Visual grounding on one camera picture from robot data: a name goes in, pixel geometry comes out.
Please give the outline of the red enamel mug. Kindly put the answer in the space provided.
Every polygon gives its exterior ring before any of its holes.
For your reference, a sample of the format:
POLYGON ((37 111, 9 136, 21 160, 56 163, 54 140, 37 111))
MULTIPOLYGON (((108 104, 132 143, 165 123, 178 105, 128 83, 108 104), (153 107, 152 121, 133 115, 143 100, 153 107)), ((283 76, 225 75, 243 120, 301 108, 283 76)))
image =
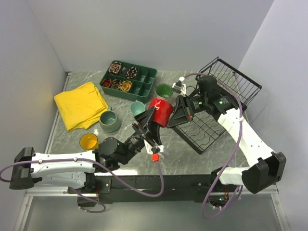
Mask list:
POLYGON ((165 128, 169 122, 169 118, 173 113, 173 106, 168 101, 154 98, 152 99, 149 109, 154 107, 153 121, 165 128))

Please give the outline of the mint green teacup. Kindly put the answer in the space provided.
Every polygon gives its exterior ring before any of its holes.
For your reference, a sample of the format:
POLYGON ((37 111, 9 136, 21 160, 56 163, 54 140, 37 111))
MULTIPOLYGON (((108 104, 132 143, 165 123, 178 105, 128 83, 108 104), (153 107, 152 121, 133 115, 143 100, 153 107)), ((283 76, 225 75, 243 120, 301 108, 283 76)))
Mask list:
POLYGON ((130 106, 131 113, 136 116, 146 110, 144 103, 140 101, 134 101, 130 106))

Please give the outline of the cream floral mug green inside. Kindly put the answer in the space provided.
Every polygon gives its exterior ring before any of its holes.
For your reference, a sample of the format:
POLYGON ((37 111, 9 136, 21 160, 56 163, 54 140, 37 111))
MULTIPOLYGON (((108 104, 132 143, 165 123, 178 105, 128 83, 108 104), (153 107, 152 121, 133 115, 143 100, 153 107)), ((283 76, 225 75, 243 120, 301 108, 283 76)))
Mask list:
POLYGON ((168 99, 173 94, 172 86, 167 83, 159 84, 155 88, 155 94, 157 98, 168 99))

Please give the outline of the teal glazed stoneware mug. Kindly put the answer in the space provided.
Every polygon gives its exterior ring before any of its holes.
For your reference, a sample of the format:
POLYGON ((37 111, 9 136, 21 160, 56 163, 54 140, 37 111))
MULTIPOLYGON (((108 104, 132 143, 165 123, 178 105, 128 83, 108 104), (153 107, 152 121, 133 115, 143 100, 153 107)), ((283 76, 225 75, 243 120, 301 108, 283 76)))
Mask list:
POLYGON ((99 123, 101 128, 106 132, 116 132, 121 126, 120 119, 110 108, 102 112, 99 123))

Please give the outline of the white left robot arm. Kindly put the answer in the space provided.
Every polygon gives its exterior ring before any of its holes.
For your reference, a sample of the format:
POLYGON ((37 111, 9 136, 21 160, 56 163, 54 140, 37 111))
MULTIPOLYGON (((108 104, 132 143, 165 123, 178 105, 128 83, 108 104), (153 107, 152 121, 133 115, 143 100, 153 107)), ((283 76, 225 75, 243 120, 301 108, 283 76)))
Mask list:
POLYGON ((96 172, 114 171, 126 165, 143 147, 157 151, 160 125, 154 122, 156 109, 136 115, 134 133, 121 142, 114 137, 104 139, 95 150, 75 154, 41 154, 25 147, 14 159, 9 188, 24 190, 38 182, 67 186, 91 193, 96 189, 96 172))

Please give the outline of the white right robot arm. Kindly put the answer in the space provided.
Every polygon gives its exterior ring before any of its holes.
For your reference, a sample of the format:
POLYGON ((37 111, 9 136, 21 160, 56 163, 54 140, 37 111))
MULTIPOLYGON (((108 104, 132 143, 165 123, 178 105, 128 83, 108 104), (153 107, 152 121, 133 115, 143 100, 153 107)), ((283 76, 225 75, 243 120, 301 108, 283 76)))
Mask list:
POLYGON ((286 156, 275 152, 247 123, 243 106, 235 93, 211 75, 196 74, 198 90, 195 95, 186 95, 185 77, 172 85, 178 93, 174 113, 167 124, 174 128, 192 121, 196 113, 205 111, 211 115, 236 141, 235 149, 241 149, 248 167, 230 167, 225 164, 211 180, 212 189, 221 192, 228 184, 244 186, 251 193, 279 182, 286 165, 286 156))

